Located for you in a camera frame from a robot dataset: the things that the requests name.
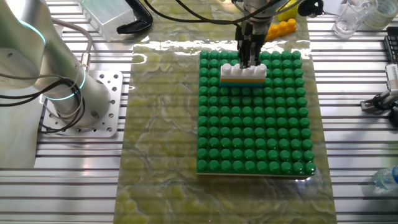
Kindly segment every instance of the marble-patterned mat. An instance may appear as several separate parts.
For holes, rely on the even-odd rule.
[[[241,17],[229,2],[186,0],[215,19]],[[159,11],[194,19],[173,1]],[[305,18],[263,50],[299,50],[316,174],[305,180],[197,176],[198,54],[236,50],[234,26],[182,24],[154,15],[134,47],[114,223],[336,223],[317,86]]]

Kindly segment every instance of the black clamp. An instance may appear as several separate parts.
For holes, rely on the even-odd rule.
[[[126,25],[119,26],[116,30],[118,34],[136,34],[147,30],[153,23],[152,15],[141,4],[139,0],[126,0],[137,20]]]

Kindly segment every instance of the lego brick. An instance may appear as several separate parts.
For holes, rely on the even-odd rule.
[[[266,41],[293,33],[296,31],[296,28],[297,26],[295,19],[289,19],[287,22],[282,21],[279,24],[273,24],[268,30]]]

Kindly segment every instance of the mounting plate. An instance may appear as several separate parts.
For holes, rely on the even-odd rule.
[[[123,85],[123,74],[119,71],[90,71],[90,76],[104,83],[108,88],[111,95],[111,101],[109,102],[109,109],[106,114],[95,124],[90,127],[72,127],[66,131],[45,134],[48,138],[114,138],[118,131],[118,119],[121,92]],[[47,107],[50,111],[55,112],[54,105],[51,101],[47,100]],[[51,128],[62,128],[65,123],[52,116],[47,110],[44,113],[43,124]]]

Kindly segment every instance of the table surface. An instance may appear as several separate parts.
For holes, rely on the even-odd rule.
[[[126,118],[133,43],[105,42],[76,1],[47,1],[53,17],[89,30],[95,41],[92,70],[124,75],[118,137],[96,141],[39,136],[35,169],[0,170],[0,223],[101,223],[113,220]],[[372,175],[398,164],[398,129],[387,115],[361,112],[359,102],[386,90],[382,32],[360,29],[337,39],[334,16],[308,19],[338,223],[398,223],[397,194],[372,193]],[[63,39],[80,58],[86,38],[64,29]]]

